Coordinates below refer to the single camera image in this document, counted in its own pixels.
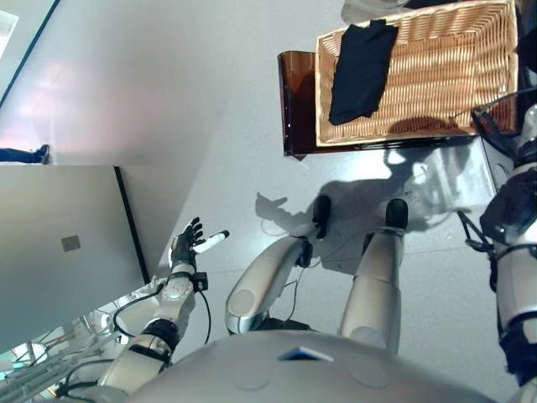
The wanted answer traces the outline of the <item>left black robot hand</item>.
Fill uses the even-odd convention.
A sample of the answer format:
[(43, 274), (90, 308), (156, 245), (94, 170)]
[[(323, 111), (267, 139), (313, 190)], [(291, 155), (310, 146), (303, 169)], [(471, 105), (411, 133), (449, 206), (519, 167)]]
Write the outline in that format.
[(181, 264), (187, 264), (196, 270), (196, 256), (214, 248), (229, 236), (230, 233), (227, 230), (222, 230), (204, 238), (201, 219), (193, 218), (181, 233), (175, 235), (169, 246), (170, 271)]

